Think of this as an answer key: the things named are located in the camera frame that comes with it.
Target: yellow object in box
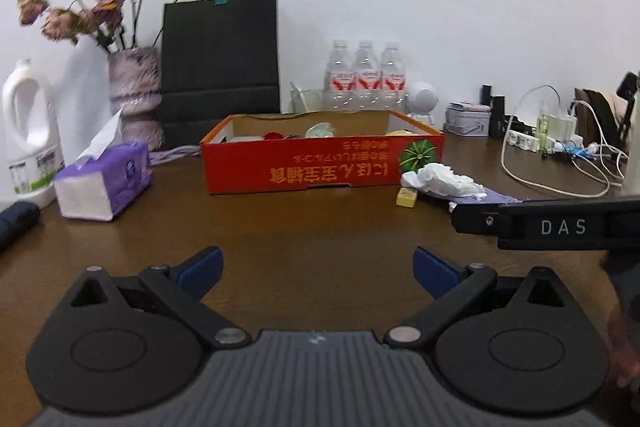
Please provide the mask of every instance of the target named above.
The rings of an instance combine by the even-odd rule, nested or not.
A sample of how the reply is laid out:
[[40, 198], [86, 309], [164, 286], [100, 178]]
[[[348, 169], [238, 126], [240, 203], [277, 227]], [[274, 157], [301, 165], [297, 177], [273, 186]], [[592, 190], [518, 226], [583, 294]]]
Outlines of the yellow object in box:
[[402, 187], [396, 196], [397, 206], [406, 206], [407, 208], [413, 208], [415, 200], [418, 198], [418, 191], [415, 188]]

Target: purple tissue package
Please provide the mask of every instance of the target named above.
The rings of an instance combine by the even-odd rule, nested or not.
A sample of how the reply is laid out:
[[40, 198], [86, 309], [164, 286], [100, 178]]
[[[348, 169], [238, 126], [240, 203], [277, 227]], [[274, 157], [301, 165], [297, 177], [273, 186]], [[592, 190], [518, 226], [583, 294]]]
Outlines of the purple tissue package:
[[146, 142], [107, 147], [98, 159], [72, 164], [54, 179], [60, 214], [111, 221], [151, 183]]

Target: white tissue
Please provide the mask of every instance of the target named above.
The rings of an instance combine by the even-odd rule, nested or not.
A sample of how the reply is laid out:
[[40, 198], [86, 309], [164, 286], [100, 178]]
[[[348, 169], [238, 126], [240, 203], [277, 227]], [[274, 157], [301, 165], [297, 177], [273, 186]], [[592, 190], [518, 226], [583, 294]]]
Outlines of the white tissue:
[[475, 196], [478, 200], [486, 197], [482, 185], [469, 176], [453, 174], [451, 167], [441, 163], [429, 163], [417, 172], [405, 172], [400, 184], [442, 197]]
[[76, 165], [81, 167], [89, 158], [97, 160], [108, 146], [122, 143], [122, 124], [120, 122], [121, 114], [122, 110], [119, 110], [106, 124], [104, 124], [104, 127], [100, 129], [100, 132], [91, 140], [89, 147], [80, 153], [76, 160]]

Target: bottle label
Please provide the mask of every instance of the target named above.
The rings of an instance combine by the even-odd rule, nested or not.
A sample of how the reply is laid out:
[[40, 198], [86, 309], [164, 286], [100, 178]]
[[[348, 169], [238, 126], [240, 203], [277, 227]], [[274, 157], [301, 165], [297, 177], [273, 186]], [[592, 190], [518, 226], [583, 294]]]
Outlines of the bottle label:
[[60, 144], [29, 156], [19, 162], [9, 163], [9, 174], [16, 194], [28, 194], [46, 187], [53, 177], [65, 168]]
[[380, 72], [376, 70], [360, 71], [358, 87], [361, 89], [380, 89]]
[[385, 75], [385, 81], [383, 88], [391, 91], [402, 91], [404, 89], [404, 83], [406, 76], [401, 73], [389, 73]]
[[356, 87], [355, 73], [331, 73], [329, 86], [332, 91], [350, 91]]

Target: red and white label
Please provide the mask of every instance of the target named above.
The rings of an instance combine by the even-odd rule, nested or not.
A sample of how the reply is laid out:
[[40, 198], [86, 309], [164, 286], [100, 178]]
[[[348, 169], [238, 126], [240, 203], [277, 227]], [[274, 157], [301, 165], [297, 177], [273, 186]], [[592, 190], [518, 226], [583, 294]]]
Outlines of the red and white label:
[[404, 83], [406, 76], [401, 73], [389, 73], [385, 76], [383, 82], [383, 89], [391, 91], [402, 91], [404, 89]]
[[332, 91], [350, 91], [356, 87], [355, 73], [332, 73], [329, 75]]
[[380, 72], [376, 70], [364, 70], [358, 74], [358, 88], [380, 89]]

